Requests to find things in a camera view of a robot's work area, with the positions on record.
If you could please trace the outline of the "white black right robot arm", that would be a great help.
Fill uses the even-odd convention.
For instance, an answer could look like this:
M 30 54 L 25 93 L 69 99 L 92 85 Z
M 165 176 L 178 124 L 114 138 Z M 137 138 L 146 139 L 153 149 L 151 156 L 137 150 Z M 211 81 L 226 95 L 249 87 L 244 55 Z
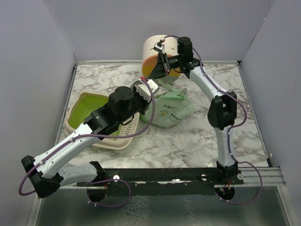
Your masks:
M 216 162 L 216 179 L 227 184 L 238 174 L 238 163 L 233 159 L 231 148 L 233 139 L 231 128 L 237 117 L 237 96 L 222 88 L 205 70 L 199 53 L 193 48 L 189 37 L 176 37 L 177 55 L 168 56 L 164 42 L 167 36 L 160 38 L 154 45 L 158 53 L 157 63 L 151 71 L 150 79 L 166 77 L 172 69 L 178 68 L 180 73 L 193 81 L 203 91 L 210 107 L 207 113 L 209 124 L 214 128 L 218 159 Z

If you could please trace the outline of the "green cat litter pellets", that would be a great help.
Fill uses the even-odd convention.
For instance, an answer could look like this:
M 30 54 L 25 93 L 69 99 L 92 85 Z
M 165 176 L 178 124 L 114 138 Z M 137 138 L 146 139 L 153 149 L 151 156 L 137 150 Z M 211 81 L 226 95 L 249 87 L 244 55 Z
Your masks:
M 119 129 L 113 132 L 112 134 L 110 134 L 109 139 L 116 140 L 117 139 L 116 137 L 124 136 L 123 127 L 124 127 L 123 125 L 119 125 Z

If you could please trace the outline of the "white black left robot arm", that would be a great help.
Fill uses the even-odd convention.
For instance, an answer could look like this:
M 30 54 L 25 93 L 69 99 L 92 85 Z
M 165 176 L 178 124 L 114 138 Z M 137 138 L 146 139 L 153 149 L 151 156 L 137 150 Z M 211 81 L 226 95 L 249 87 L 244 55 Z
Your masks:
M 112 137 L 119 126 L 136 113 L 144 114 L 148 106 L 154 106 L 158 89 L 154 81 L 116 88 L 109 95 L 108 102 L 92 111 L 61 143 L 36 157 L 25 156 L 21 160 L 26 171 L 24 178 L 30 180 L 38 197 L 48 197 L 60 187 L 75 183 L 100 185 L 106 173 L 98 162 L 76 167 L 67 167 L 66 163 L 84 149 Z

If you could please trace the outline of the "green cat litter bag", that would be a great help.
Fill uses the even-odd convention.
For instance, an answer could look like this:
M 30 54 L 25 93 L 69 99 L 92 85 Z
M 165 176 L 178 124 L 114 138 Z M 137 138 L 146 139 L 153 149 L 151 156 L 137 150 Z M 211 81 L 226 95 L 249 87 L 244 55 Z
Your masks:
M 186 88 L 176 89 L 159 80 L 167 92 L 155 96 L 155 114 L 152 124 L 169 128 L 192 115 L 194 102 L 189 98 Z

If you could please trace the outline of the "silver metal scoop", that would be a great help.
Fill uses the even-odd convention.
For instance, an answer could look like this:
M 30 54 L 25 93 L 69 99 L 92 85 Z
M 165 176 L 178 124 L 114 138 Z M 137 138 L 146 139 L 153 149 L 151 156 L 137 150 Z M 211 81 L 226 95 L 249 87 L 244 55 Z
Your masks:
M 138 85 L 140 85 L 140 84 L 142 84 L 141 81 L 135 81 L 135 82 L 131 85 L 131 88 L 133 88 L 133 87 L 135 87 L 135 86 L 138 86 Z

